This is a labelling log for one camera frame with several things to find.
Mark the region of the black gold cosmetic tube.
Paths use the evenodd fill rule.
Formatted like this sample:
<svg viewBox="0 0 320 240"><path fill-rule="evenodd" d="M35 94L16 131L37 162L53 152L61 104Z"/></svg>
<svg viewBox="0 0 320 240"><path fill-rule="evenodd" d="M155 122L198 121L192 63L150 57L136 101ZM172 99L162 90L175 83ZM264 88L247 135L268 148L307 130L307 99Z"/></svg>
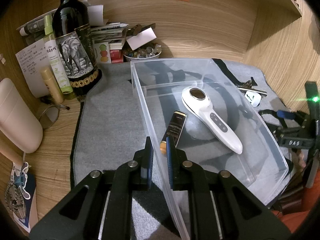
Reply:
<svg viewBox="0 0 320 240"><path fill-rule="evenodd" d="M173 137L175 147L178 145L186 118L186 113L174 111L159 146L163 155L167 153L167 137Z"/></svg>

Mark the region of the clear plastic storage bin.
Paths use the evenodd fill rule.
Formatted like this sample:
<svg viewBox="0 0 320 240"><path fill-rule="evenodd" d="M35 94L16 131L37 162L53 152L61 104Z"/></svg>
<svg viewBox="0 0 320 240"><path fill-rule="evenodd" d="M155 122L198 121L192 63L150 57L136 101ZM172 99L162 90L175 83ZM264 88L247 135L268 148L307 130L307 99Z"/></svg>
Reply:
<svg viewBox="0 0 320 240"><path fill-rule="evenodd" d="M187 115L178 141L187 158L205 170L231 172L263 204L270 205L285 185L289 167L272 133L244 95L212 59L157 59L133 62L131 77L146 135L150 137L170 214L182 239L190 233L187 193L172 191L167 158L160 143L175 111ZM236 133L243 145L236 154L189 112L182 91L199 87L214 111Z"/></svg>

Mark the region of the white handheld massager device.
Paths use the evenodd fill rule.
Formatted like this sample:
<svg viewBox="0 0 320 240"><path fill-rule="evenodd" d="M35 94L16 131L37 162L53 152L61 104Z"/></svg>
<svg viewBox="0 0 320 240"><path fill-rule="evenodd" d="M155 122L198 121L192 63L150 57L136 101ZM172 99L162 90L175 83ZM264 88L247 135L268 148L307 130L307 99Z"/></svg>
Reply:
<svg viewBox="0 0 320 240"><path fill-rule="evenodd" d="M243 145L236 133L216 113L210 97L199 87L186 87L182 90L182 102L185 107L199 118L234 153L241 155Z"/></svg>

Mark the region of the orange cloth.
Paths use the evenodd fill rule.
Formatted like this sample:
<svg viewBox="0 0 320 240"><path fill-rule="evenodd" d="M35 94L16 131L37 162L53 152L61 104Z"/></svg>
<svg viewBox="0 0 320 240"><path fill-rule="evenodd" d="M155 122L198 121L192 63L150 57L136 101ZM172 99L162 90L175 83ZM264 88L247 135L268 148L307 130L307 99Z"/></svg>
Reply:
<svg viewBox="0 0 320 240"><path fill-rule="evenodd" d="M304 188L295 196L293 204L288 209L271 210L292 233L300 227L319 200L319 170L316 173L312 188Z"/></svg>

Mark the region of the grey black patterned mat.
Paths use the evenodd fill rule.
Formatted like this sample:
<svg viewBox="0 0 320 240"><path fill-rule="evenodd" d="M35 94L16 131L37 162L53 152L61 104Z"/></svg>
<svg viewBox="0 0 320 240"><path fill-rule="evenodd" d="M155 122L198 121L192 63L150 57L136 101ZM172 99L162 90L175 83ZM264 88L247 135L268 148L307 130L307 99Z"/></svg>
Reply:
<svg viewBox="0 0 320 240"><path fill-rule="evenodd" d="M148 137L133 93L130 63L109 64L100 69L102 78L87 94L74 138L75 183L93 170L117 169L144 147ZM289 151L280 150L289 167L285 187L294 170ZM182 239L160 187L161 181L154 154L151 189L133 195L133 239Z"/></svg>

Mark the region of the white bowl of stones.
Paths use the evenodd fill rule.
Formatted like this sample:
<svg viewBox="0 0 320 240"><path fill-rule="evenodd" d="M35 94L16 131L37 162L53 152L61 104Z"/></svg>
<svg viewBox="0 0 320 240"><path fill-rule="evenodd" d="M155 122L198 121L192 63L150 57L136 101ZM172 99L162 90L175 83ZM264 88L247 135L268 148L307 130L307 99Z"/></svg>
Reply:
<svg viewBox="0 0 320 240"><path fill-rule="evenodd" d="M158 59L162 53L162 45L159 43L147 43L135 50L129 46L123 49L123 55L127 62Z"/></svg>

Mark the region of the white small card box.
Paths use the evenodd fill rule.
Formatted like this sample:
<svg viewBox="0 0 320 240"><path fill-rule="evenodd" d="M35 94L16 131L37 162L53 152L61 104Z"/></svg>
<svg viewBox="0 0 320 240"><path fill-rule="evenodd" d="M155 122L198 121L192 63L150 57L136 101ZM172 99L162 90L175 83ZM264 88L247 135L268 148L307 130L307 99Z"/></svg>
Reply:
<svg viewBox="0 0 320 240"><path fill-rule="evenodd" d="M156 38L157 36L154 33L153 29L149 27L148 29L145 29L136 36L131 36L127 38L126 41L132 50L136 50L137 48L147 44L148 42L153 41Z"/></svg>

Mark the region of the blue cartoon sticker card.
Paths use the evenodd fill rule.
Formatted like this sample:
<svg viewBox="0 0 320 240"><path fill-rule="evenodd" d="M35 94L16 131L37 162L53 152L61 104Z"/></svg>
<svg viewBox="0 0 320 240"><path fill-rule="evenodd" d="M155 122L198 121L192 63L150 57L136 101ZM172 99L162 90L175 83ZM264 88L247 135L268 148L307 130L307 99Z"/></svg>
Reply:
<svg viewBox="0 0 320 240"><path fill-rule="evenodd" d="M29 168L28 162L24 162L21 167L13 165L4 195L7 208L12 212L15 222L27 233L39 221L36 205L36 179L29 172Z"/></svg>

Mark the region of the stack of books and papers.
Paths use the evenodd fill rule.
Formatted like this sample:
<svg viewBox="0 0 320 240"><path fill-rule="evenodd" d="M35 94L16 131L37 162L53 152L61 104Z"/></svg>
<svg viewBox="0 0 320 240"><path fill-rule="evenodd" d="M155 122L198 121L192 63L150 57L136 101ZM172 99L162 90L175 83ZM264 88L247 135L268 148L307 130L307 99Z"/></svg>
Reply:
<svg viewBox="0 0 320 240"><path fill-rule="evenodd" d="M121 22L110 22L105 19L102 4L89 5L87 9L97 63L107 64L121 59L121 50L126 41L126 32L129 25Z"/></svg>

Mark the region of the dark wine bottle elephant label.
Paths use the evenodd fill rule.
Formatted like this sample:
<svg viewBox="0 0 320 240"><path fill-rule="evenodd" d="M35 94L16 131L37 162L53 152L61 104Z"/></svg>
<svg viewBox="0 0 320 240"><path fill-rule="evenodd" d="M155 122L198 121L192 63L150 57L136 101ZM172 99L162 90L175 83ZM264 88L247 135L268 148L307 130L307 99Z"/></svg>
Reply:
<svg viewBox="0 0 320 240"><path fill-rule="evenodd" d="M86 5L79 0L60 0L53 16L53 31L70 84L77 99L84 101L102 77L94 55Z"/></svg>

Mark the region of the white handwritten paper note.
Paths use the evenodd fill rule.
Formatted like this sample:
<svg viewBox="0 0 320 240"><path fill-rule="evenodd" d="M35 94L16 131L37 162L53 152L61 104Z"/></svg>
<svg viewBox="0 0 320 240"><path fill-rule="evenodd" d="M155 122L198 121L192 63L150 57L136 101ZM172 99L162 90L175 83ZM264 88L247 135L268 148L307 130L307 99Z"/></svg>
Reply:
<svg viewBox="0 0 320 240"><path fill-rule="evenodd" d="M40 98L49 95L40 73L43 67L50 66L43 39L20 50L15 56L33 96Z"/></svg>

